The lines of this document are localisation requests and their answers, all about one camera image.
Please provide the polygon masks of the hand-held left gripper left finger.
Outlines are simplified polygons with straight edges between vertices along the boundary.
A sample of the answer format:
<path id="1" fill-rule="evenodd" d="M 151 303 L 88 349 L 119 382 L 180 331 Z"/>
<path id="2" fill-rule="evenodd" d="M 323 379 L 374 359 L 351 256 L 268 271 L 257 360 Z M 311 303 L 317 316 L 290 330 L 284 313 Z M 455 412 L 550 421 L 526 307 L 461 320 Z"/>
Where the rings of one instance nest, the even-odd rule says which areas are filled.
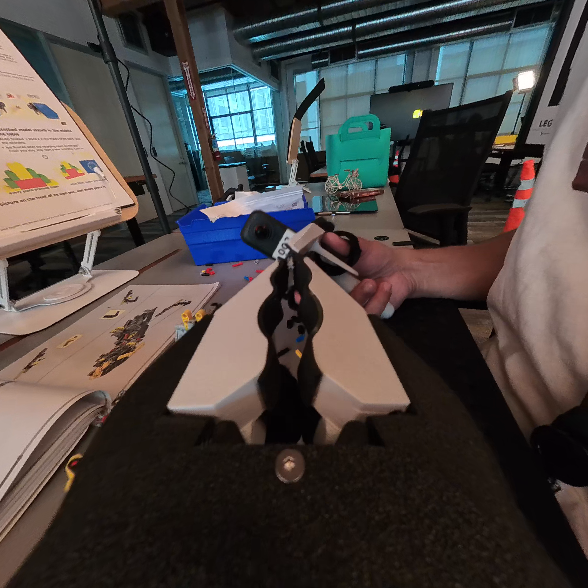
<path id="1" fill-rule="evenodd" d="M 207 324 L 168 410 L 236 425 L 249 444 L 295 441 L 295 379 L 274 341 L 287 264 L 271 264 Z"/>

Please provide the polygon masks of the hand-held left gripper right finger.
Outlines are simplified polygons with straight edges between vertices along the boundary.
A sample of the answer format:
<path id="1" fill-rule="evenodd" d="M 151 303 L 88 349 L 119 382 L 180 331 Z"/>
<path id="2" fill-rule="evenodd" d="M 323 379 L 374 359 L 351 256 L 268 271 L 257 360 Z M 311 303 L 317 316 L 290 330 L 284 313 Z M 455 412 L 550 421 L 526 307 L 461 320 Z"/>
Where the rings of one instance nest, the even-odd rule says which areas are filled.
<path id="1" fill-rule="evenodd" d="M 410 400 L 380 340 L 381 320 L 309 258 L 295 257 L 294 287 L 306 329 L 298 388 L 319 415 L 312 442 L 333 444 L 349 422 L 405 411 Z"/>

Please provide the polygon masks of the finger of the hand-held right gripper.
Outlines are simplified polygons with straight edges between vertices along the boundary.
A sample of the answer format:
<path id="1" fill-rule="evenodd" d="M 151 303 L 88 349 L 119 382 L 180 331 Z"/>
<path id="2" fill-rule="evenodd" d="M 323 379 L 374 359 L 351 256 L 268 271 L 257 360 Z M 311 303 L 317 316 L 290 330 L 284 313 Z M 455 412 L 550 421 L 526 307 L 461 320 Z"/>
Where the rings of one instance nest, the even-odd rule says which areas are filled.
<path id="1" fill-rule="evenodd" d="M 308 252 L 315 252 L 320 255 L 327 254 L 322 246 L 321 240 L 326 231 L 318 224 L 309 224 L 298 232 L 289 235 L 289 258 L 294 254 L 305 255 Z"/>

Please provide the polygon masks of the blue plastic bin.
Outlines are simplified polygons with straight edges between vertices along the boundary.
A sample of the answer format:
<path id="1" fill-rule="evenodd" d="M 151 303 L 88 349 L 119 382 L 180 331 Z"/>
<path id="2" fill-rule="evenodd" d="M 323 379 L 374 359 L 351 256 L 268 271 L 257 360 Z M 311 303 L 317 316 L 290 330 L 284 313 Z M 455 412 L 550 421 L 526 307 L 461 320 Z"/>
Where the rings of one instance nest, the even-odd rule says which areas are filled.
<path id="1" fill-rule="evenodd" d="M 241 232 L 250 214 L 222 218 L 212 223 L 200 212 L 203 208 L 205 208 L 204 205 L 198 206 L 177 221 L 180 233 L 196 265 L 236 263 L 262 257 L 272 258 L 273 251 L 268 249 L 261 251 L 242 239 Z M 277 224 L 288 227 L 291 233 L 300 231 L 316 218 L 314 210 L 310 207 L 267 214 L 273 217 Z"/>

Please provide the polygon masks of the pile of red blue lego pins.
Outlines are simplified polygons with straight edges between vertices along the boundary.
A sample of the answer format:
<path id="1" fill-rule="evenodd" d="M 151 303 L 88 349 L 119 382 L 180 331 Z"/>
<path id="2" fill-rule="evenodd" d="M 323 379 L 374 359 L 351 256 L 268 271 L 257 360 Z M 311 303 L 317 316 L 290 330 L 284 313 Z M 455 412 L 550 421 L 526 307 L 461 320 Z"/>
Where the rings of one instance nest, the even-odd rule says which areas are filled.
<path id="1" fill-rule="evenodd" d="M 234 262 L 213 265 L 214 275 L 204 278 L 203 281 L 219 283 L 219 288 L 204 306 L 206 312 L 212 313 L 219 305 L 226 304 L 242 288 L 251 285 L 261 272 L 272 263 L 272 259 L 259 258 L 244 261 L 240 266 L 235 266 Z M 288 327 L 289 321 L 297 315 L 297 312 L 288 306 L 285 299 L 282 299 L 282 309 L 284 316 L 276 327 L 274 341 L 276 351 L 280 354 L 280 363 L 294 372 L 300 360 L 296 351 L 304 350 L 305 340 L 298 341 L 300 333 L 297 322 L 293 322 L 291 328 Z"/>

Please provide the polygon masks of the lego instruction booklet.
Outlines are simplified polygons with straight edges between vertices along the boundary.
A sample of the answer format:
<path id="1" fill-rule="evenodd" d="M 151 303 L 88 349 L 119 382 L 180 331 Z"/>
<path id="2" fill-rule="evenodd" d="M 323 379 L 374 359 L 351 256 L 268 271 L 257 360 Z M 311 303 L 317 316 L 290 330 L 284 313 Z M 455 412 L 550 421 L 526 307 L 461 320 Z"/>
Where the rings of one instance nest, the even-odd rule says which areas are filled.
<path id="1" fill-rule="evenodd" d="M 1 371 L 1 538 L 219 283 L 119 293 Z"/>

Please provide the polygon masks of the person's right hand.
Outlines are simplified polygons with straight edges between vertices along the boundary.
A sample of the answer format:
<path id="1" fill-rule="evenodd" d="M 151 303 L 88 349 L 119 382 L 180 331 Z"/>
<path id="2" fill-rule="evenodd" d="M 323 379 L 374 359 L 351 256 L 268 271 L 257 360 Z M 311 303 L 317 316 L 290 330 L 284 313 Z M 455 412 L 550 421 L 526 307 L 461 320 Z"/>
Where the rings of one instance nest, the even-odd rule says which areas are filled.
<path id="1" fill-rule="evenodd" d="M 358 238 L 361 254 L 353 268 L 359 283 L 350 296 L 369 315 L 380 316 L 386 306 L 397 309 L 418 293 L 417 251 L 408 247 L 388 247 Z"/>

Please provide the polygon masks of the crumpled white paper bag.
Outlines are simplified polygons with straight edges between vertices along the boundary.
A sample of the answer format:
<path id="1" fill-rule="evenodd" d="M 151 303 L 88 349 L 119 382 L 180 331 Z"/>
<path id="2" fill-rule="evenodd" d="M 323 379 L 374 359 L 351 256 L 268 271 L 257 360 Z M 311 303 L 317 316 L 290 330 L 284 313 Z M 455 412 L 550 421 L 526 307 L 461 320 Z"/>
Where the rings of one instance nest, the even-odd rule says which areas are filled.
<path id="1" fill-rule="evenodd" d="M 231 201 L 200 210 L 212 223 L 222 218 L 247 216 L 256 210 L 283 212 L 307 208 L 303 187 L 283 187 L 269 192 L 235 192 Z"/>

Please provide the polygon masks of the black office chair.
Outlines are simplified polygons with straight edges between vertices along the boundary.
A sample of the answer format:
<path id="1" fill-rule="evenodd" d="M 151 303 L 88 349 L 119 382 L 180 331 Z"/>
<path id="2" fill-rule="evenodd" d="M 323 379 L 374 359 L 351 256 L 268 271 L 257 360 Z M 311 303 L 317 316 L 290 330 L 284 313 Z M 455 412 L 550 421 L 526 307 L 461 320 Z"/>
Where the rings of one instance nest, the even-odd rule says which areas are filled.
<path id="1" fill-rule="evenodd" d="M 394 195 L 406 230 L 467 244 L 472 196 L 512 93 L 424 112 Z"/>

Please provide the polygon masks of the wooden document stand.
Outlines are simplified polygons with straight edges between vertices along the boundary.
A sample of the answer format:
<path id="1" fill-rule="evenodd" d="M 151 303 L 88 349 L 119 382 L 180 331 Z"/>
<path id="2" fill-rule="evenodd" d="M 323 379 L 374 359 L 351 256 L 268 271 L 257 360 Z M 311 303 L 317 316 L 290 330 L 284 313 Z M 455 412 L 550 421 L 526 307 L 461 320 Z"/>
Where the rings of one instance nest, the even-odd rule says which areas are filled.
<path id="1" fill-rule="evenodd" d="M 93 137 L 83 121 L 65 104 L 72 118 L 77 122 L 95 149 L 100 153 L 115 177 L 124 181 L 100 144 Z M 100 236 L 100 230 L 119 224 L 136 216 L 138 203 L 126 183 L 127 191 L 135 204 L 124 209 L 116 222 L 95 223 L 86 229 L 73 229 L 62 235 L 49 235 L 40 242 L 20 243 L 16 247 L 1 249 L 1 333 L 13 336 L 32 334 L 55 324 L 78 309 L 104 296 L 115 288 L 129 282 L 138 275 L 137 270 L 95 270 L 93 261 Z M 74 276 L 47 288 L 13 301 L 9 294 L 8 261 L 38 249 L 62 243 L 68 239 L 85 236 L 84 257 Z"/>

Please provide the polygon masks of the black metal pole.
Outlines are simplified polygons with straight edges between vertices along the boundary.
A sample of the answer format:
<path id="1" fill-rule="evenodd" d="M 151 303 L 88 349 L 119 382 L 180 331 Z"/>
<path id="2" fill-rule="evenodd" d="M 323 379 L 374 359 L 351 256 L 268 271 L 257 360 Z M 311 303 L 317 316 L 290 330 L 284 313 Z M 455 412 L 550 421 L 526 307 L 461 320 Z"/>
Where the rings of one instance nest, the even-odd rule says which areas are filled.
<path id="1" fill-rule="evenodd" d="M 117 59 L 114 47 L 109 39 L 107 29 L 105 27 L 104 19 L 102 17 L 102 10 L 98 1 L 88 1 L 88 6 L 91 11 L 92 19 L 94 21 L 100 47 L 102 49 L 104 61 L 107 64 L 111 76 L 114 81 L 115 89 L 121 102 L 121 107 L 125 115 L 125 119 L 132 137 L 135 150 L 141 165 L 143 175 L 145 176 L 146 188 L 151 195 L 154 208 L 157 213 L 159 224 L 165 234 L 172 233 L 168 218 L 162 203 L 158 185 L 153 177 L 151 166 L 149 164 L 148 156 L 143 147 L 141 135 L 136 125 L 135 116 L 131 104 L 128 99 L 128 94 L 121 77 L 119 69 L 119 61 Z"/>

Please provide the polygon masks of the orange traffic cone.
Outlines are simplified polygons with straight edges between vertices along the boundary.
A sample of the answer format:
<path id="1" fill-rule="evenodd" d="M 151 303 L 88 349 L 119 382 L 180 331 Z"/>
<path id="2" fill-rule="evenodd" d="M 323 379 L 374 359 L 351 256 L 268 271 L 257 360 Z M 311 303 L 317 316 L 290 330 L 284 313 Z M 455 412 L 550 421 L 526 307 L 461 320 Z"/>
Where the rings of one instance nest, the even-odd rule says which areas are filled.
<path id="1" fill-rule="evenodd" d="M 515 193 L 502 233 L 515 231 L 522 223 L 525 217 L 525 206 L 533 194 L 535 177 L 534 160 L 531 158 L 525 159 L 521 169 L 520 183 Z"/>

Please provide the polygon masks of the printed instruction sheet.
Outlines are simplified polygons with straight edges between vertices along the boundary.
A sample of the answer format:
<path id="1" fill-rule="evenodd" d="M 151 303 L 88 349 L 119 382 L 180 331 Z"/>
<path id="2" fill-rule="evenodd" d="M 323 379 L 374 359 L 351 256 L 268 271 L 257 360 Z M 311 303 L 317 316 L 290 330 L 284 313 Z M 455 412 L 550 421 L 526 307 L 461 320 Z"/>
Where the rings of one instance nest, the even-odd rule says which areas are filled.
<path id="1" fill-rule="evenodd" d="M 135 204 L 69 110 L 1 33 L 1 249 L 118 220 Z"/>

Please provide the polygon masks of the white printed sign board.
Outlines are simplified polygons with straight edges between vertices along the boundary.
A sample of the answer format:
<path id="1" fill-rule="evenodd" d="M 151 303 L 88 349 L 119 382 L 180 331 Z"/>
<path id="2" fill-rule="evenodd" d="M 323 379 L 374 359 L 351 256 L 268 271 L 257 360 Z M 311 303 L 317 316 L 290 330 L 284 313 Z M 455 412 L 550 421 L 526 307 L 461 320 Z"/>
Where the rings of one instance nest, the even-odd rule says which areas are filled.
<path id="1" fill-rule="evenodd" d="M 558 37 L 525 144 L 548 146 L 587 79 L 587 1 L 573 1 Z"/>

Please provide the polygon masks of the wooden post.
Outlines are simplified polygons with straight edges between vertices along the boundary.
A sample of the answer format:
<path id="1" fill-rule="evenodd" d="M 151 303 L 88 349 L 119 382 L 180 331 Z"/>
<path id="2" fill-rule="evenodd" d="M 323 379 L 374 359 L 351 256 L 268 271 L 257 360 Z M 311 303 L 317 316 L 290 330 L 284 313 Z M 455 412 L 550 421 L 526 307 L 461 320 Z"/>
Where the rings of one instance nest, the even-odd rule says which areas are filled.
<path id="1" fill-rule="evenodd" d="M 212 133 L 187 23 L 187 12 L 183 1 L 164 1 L 164 4 L 195 122 L 210 195 L 215 204 L 223 200 L 224 188 L 213 152 Z"/>

